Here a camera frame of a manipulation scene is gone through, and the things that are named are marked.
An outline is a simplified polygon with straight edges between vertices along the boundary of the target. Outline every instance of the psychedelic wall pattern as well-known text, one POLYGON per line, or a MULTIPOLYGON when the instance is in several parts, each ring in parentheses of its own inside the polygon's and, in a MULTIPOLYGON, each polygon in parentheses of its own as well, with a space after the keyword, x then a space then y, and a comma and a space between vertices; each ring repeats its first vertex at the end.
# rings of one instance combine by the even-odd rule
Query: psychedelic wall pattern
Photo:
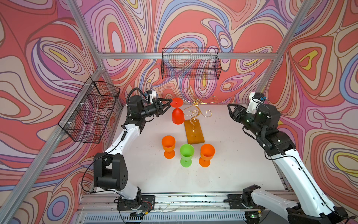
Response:
MULTIPOLYGON (((270 1, 117 1, 88 0, 80 9, 100 52, 161 52, 163 47, 218 47, 220 52, 276 52, 301 5, 299 0, 270 1)), ((185 87, 218 103, 246 103, 269 60, 223 59, 218 81, 162 80, 161 60, 103 61, 113 82, 123 89, 152 88, 161 97, 181 97, 185 87)))
POLYGON ((266 88, 279 129, 349 215, 358 214, 357 36, 358 1, 317 1, 266 88))
MULTIPOLYGON (((51 135, 97 65, 62 0, 0 0, 0 206, 51 135)), ((14 223, 68 223, 82 191, 79 180, 103 151, 67 135, 17 211, 14 223)), ((92 172, 85 187, 92 183, 92 172)))
POLYGON ((87 0, 81 11, 100 52, 210 47, 276 52, 300 0, 87 0))
POLYGON ((196 96, 209 101, 214 95, 218 103, 248 103, 249 94, 255 90, 270 61, 265 59, 231 59, 221 61, 223 70, 219 80, 163 80, 160 72, 161 60, 125 59, 118 64, 115 59, 106 60, 105 67, 114 85, 123 91, 120 98, 125 102, 127 94, 135 87, 142 90, 155 90, 163 98, 180 97, 191 100, 192 88, 196 96))

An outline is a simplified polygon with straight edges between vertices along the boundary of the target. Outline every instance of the cable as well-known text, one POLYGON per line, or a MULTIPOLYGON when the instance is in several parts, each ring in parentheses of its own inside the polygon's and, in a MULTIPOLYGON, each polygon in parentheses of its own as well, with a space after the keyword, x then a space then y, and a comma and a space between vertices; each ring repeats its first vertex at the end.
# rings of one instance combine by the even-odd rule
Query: cable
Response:
MULTIPOLYGON (((265 216, 265 218, 267 218, 267 216, 269 215, 269 213, 271 212, 271 210, 267 213, 267 215, 265 216)), ((263 222, 265 220, 265 218, 263 218, 263 220, 261 220, 259 223, 263 222)))
POLYGON ((152 115, 153 118, 151 120, 146 120, 145 122, 148 123, 148 122, 151 122, 152 120, 154 120, 154 115, 152 115))
MULTIPOLYGON (((102 158, 103 156, 105 156, 105 155, 109 154, 110 152, 112 152, 113 150, 115 150, 115 149, 117 148, 117 146, 121 143, 121 141, 123 141, 124 137, 125 137, 126 134, 127 134, 127 128, 126 128, 124 125, 122 125, 122 128, 125 129, 125 130, 124 130, 124 132, 123 132, 123 135, 122 135, 121 140, 119 141, 119 143, 118 143, 112 150, 110 150, 110 151, 107 152, 106 154, 103 154, 102 156, 98 157, 97 159, 102 158)), ((87 190, 85 190, 85 189, 83 188, 83 179, 84 179, 84 176, 86 175, 87 170, 94 164, 94 162, 95 162, 97 159, 93 160, 93 162, 87 167, 86 171, 84 172, 84 174, 83 174, 83 176, 82 176, 82 180, 81 180, 81 188, 82 188, 82 190, 85 191, 85 192, 87 192, 87 193, 91 193, 91 194, 92 194, 92 193, 106 192, 106 191, 116 192, 115 190, 87 191, 87 190)))
MULTIPOLYGON (((105 156, 105 155, 107 155, 108 153, 110 153, 110 152, 112 152, 113 150, 114 150, 115 148, 113 148, 111 151, 109 151, 109 152, 107 152, 106 154, 104 154, 104 155, 102 155, 102 156, 100 156, 100 157, 98 157, 97 159, 99 159, 99 158, 102 158, 103 156, 105 156)), ((87 172, 87 170, 90 168, 90 166, 92 166, 93 165, 93 163, 97 160, 97 159, 95 159, 95 160, 93 160, 93 162, 87 167, 87 169, 86 169, 86 171, 84 172, 84 174, 83 174, 83 176, 82 176, 82 180, 81 180, 81 187, 82 187, 82 190, 84 190, 85 192, 87 192, 87 193, 99 193, 99 192, 105 192, 105 191, 113 191, 113 192, 116 192, 115 190, 104 190, 104 191, 87 191, 87 190, 85 190, 84 188, 83 188, 83 179, 84 179, 84 176, 86 175, 86 172, 87 172)))
POLYGON ((119 216, 121 217, 121 220, 124 222, 124 224, 127 224, 127 223, 123 220, 123 217, 122 217, 122 215, 121 215, 121 211, 118 210, 118 212, 119 212, 119 216))
POLYGON ((347 219, 346 223, 348 223, 348 221, 350 219, 356 219, 357 217, 355 215, 352 215, 352 216, 349 216, 349 217, 344 217, 344 216, 341 216, 339 214, 337 214, 335 211, 333 211, 327 204, 326 202, 324 201, 324 199, 321 197, 321 194, 318 192, 318 190, 316 189, 316 187, 314 186, 314 184, 312 183, 311 179, 308 177, 307 173, 304 171, 304 169, 302 168, 302 166, 299 164, 298 160, 294 157, 294 156, 282 156, 280 158, 276 158, 276 159, 269 159, 267 158, 266 156, 266 151, 264 152, 264 155, 265 155, 265 158, 268 159, 268 160, 276 160, 276 159, 281 159, 281 158, 285 158, 285 157, 292 157, 296 160, 297 164, 300 166, 301 170, 303 171, 303 173, 306 175, 307 179, 310 181, 311 185, 313 186, 314 190, 316 191, 316 193, 318 194, 318 196, 320 197, 320 199, 323 201, 323 203, 326 205, 326 207, 331 210, 331 212, 333 212, 334 214, 338 215, 339 217, 342 217, 342 218, 345 218, 347 219))
POLYGON ((266 107, 266 108, 268 109, 268 111, 270 111, 270 109, 268 108, 268 106, 266 106, 266 105, 264 104, 265 100, 266 100, 266 99, 263 99, 263 101, 261 101, 261 102, 256 102, 256 101, 254 101, 255 103, 258 104, 258 105, 256 106, 256 109, 255 109, 255 110, 257 110, 258 106, 261 104, 262 106, 266 107))
POLYGON ((285 157, 292 157, 296 160, 297 164, 300 166, 301 170, 303 170, 302 166, 298 163, 298 160, 294 157, 294 156, 282 156, 280 158, 276 158, 276 159, 269 159, 267 156, 266 156, 266 151, 264 151, 264 155, 265 155, 265 158, 268 159, 268 160, 276 160, 276 159, 282 159, 282 158, 285 158, 285 157))
POLYGON ((242 127, 242 131, 247 134, 248 136, 250 136, 253 140, 256 140, 252 135, 250 135, 249 133, 247 133, 244 129, 248 130, 245 126, 242 127))
POLYGON ((140 94, 142 94, 144 97, 146 97, 146 95, 142 92, 142 90, 140 90, 140 88, 136 87, 134 89, 132 89, 129 93, 128 93, 128 96, 127 96, 127 100, 126 100, 126 103, 127 103, 127 118, 129 118, 129 98, 131 97, 132 93, 134 91, 138 90, 140 92, 140 94))

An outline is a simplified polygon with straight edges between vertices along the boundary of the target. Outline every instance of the black wire basket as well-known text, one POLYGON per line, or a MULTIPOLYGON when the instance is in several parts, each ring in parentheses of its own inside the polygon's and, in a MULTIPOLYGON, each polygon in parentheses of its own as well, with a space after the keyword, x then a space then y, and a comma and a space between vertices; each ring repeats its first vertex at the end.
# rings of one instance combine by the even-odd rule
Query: black wire basket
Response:
POLYGON ((218 48, 162 48, 163 79, 219 80, 218 48))
POLYGON ((75 142, 100 143, 119 93, 112 84, 92 81, 74 113, 60 127, 75 142))

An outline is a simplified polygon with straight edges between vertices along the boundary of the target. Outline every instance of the table surface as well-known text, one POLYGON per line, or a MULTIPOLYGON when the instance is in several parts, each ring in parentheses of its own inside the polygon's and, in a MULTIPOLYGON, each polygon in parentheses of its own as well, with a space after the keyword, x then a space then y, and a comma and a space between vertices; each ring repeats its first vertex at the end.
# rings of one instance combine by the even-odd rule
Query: table surface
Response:
MULTIPOLYGON (((252 184, 265 190, 284 189, 272 161, 265 158, 264 150, 255 140, 243 133, 242 124, 229 117, 227 105, 202 105, 200 109, 203 112, 210 109, 212 116, 198 117, 205 143, 193 145, 192 165, 188 168, 180 165, 179 149, 187 143, 187 137, 184 124, 172 122, 173 108, 170 108, 164 115, 146 123, 124 153, 132 184, 144 193, 241 191, 252 184), (164 157, 161 139, 166 135, 176 140, 173 159, 164 157), (204 168, 199 158, 200 147, 206 143, 213 145, 216 152, 210 166, 204 168)), ((124 107, 119 124, 124 123, 126 115, 124 107)), ((114 139, 122 130, 118 125, 114 139)))

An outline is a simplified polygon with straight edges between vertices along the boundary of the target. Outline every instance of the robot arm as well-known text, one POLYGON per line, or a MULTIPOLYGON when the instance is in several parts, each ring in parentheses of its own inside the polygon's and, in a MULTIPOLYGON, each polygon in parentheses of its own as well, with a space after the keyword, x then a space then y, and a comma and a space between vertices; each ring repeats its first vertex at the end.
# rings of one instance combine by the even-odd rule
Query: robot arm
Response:
POLYGON ((122 125, 123 131, 104 153, 97 153, 94 157, 93 182, 95 187, 115 191, 131 208, 137 209, 142 204, 141 190, 128 181, 128 170, 123 153, 140 135, 145 123, 151 121, 145 118, 163 115, 170 108, 172 100, 156 98, 155 91, 147 91, 146 95, 140 91, 145 99, 139 95, 131 97, 134 90, 127 98, 128 113, 122 125))
POLYGON ((234 121, 243 124, 243 129, 255 135, 252 138, 265 150, 265 157, 266 154, 270 156, 270 160, 285 174, 300 203, 285 200, 252 185, 243 190, 243 205, 264 206, 290 224, 335 224, 348 218, 345 209, 334 206, 317 185, 290 137, 277 130, 281 113, 273 105, 263 104, 265 99, 262 93, 251 93, 248 109, 239 104, 229 104, 229 115, 234 121))

